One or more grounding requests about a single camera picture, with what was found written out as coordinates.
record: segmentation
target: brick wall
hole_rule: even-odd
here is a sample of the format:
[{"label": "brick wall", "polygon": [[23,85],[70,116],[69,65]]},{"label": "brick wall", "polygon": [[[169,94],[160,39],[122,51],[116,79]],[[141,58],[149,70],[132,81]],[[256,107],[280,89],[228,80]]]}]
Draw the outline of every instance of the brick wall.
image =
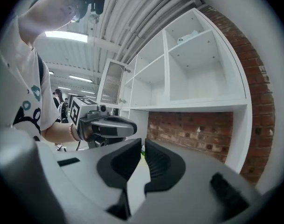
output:
[{"label": "brick wall", "polygon": [[[212,7],[204,7],[200,11],[204,13],[223,32],[228,41],[231,43],[241,61],[249,83],[253,109],[253,127],[249,150],[244,166],[241,170],[241,175],[250,183],[256,184],[262,172],[264,171],[264,167],[270,154],[275,125],[274,102],[272,93],[269,90],[270,82],[266,74],[264,65],[260,60],[260,57],[257,54],[255,48],[251,45],[245,35],[237,28],[237,26],[235,26],[235,24],[232,23],[227,17],[225,17]],[[196,115],[197,113],[189,113],[190,117]],[[173,143],[186,146],[188,148],[205,152],[208,155],[212,155],[221,161],[225,161],[229,147],[228,140],[230,140],[231,136],[232,118],[230,119],[230,124],[219,124],[217,123],[218,121],[216,121],[215,118],[219,117],[218,120],[227,119],[227,116],[232,117],[232,114],[202,113],[201,116],[205,117],[205,119],[203,119],[203,122],[201,122],[199,125],[204,128],[208,127],[206,128],[206,130],[204,129],[203,134],[205,135],[203,139],[201,138],[202,132],[198,132],[198,128],[195,129],[194,125],[196,125],[197,123],[191,123],[191,128],[185,128],[184,130],[183,127],[189,127],[188,123],[183,122],[183,124],[181,124],[183,125],[183,127],[180,127],[177,119],[176,124],[167,122],[166,120],[169,116],[169,113],[163,112],[149,113],[149,138],[162,140],[165,139]],[[185,116],[186,113],[176,113],[176,117],[183,118]],[[222,130],[221,127],[223,127],[223,125],[225,125],[224,127],[227,127],[227,133],[211,132],[211,127],[214,127],[216,130]],[[186,134],[186,137],[182,137],[183,132],[189,133],[190,136]],[[213,142],[210,137],[216,137],[216,140],[218,141]],[[215,152],[216,150],[219,150],[217,148],[219,146],[227,147],[227,149],[223,149],[222,152],[219,153]]]},{"label": "brick wall", "polygon": [[233,113],[149,112],[147,137],[206,153],[225,162]]}]

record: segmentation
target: cabinet door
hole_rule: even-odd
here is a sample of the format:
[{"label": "cabinet door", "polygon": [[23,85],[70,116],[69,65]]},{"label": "cabinet door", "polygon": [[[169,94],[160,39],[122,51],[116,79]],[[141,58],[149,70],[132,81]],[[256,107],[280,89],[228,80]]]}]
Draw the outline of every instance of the cabinet door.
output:
[{"label": "cabinet door", "polygon": [[127,64],[107,59],[98,89],[98,104],[121,108],[126,80],[125,67]]}]

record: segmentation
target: white shelving unit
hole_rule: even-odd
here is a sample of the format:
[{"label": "white shelving unit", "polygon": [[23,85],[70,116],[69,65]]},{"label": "white shelving unit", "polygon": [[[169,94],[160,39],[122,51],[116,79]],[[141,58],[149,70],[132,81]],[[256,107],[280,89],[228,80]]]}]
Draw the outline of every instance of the white shelving unit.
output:
[{"label": "white shelving unit", "polygon": [[[112,95],[119,103],[101,100],[109,90],[104,84],[97,102],[117,106],[121,116],[137,123],[133,138],[146,138],[149,111],[234,112],[226,165],[240,172],[252,127],[249,85],[234,49],[205,15],[191,9],[162,29],[129,65],[110,60],[107,66],[112,63],[124,66],[118,73],[124,87]],[[104,72],[102,80],[108,75]]]}]

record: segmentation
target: wrist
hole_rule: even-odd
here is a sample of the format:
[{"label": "wrist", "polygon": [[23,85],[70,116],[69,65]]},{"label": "wrist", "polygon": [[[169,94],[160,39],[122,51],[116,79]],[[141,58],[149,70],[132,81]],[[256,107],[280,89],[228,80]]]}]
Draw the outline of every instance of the wrist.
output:
[{"label": "wrist", "polygon": [[75,126],[73,125],[73,123],[70,124],[70,127],[71,127],[71,129],[70,129],[70,135],[71,135],[72,139],[73,139],[74,141],[80,141],[81,139],[80,139],[80,137],[78,136],[77,131],[76,131],[76,128],[75,128]]}]

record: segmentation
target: man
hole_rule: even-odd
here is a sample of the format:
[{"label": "man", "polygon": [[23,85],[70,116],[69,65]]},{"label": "man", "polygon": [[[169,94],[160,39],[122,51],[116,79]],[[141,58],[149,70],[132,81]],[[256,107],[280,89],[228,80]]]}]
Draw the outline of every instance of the man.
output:
[{"label": "man", "polygon": [[[53,143],[80,140],[72,124],[55,122],[59,113],[52,98],[48,68],[43,63],[40,85],[34,42],[45,31],[57,30],[83,18],[88,3],[89,0],[34,0],[26,13],[11,17],[0,39],[4,64],[27,91],[13,125],[35,140],[41,140],[41,135]],[[86,129],[87,135],[92,133],[89,127]]]},{"label": "man", "polygon": [[65,98],[65,104],[66,104],[66,108],[69,108],[69,104],[68,104],[68,98]]}]

